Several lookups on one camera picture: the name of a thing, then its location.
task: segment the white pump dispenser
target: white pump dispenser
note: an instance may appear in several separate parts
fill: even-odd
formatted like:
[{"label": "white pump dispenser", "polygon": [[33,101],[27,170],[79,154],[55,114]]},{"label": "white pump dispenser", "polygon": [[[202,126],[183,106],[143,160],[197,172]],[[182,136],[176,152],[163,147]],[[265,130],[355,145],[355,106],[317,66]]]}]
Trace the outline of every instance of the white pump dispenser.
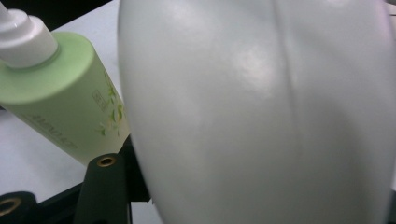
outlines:
[{"label": "white pump dispenser", "polygon": [[57,48],[57,42],[42,20],[21,10],[7,10],[0,2],[0,59],[9,67],[43,63]]}]

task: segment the black stand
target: black stand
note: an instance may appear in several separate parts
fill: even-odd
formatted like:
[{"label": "black stand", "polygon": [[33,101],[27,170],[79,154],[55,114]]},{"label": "black stand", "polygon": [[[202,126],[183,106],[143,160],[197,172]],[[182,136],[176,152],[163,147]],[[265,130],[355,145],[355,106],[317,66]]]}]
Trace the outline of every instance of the black stand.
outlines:
[{"label": "black stand", "polygon": [[37,203],[30,192],[0,196],[0,223],[132,224],[131,202],[149,200],[128,138],[119,154],[93,159],[83,183],[42,203]]}]

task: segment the pump bottle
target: pump bottle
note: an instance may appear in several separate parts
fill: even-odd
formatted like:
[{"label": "pump bottle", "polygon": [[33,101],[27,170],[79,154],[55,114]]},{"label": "pump bottle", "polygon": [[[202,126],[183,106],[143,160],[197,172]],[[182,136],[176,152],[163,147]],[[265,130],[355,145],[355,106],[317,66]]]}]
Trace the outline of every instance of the pump bottle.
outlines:
[{"label": "pump bottle", "polygon": [[0,105],[83,164],[118,152],[129,134],[122,100],[89,40],[52,34],[39,18],[1,3]]}]

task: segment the brass screw hole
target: brass screw hole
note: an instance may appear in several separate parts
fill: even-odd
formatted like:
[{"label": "brass screw hole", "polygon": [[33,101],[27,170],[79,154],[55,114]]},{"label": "brass screw hole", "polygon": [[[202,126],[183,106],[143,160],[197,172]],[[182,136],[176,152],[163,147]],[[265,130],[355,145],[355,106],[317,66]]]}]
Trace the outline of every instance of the brass screw hole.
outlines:
[{"label": "brass screw hole", "polygon": [[9,198],[0,202],[0,217],[14,211],[21,204],[20,198]]},{"label": "brass screw hole", "polygon": [[114,158],[114,157],[103,157],[96,164],[98,166],[100,166],[100,167],[107,167],[107,166],[111,166],[114,163],[116,163],[116,158]]}]

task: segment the white plastic shell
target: white plastic shell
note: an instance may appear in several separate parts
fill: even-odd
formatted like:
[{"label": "white plastic shell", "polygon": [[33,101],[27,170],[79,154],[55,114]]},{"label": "white plastic shell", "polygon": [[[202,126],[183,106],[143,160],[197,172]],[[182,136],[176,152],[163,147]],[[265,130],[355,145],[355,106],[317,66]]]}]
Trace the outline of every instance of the white plastic shell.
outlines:
[{"label": "white plastic shell", "polygon": [[396,55],[380,0],[125,0],[120,72],[164,223],[381,224]]}]

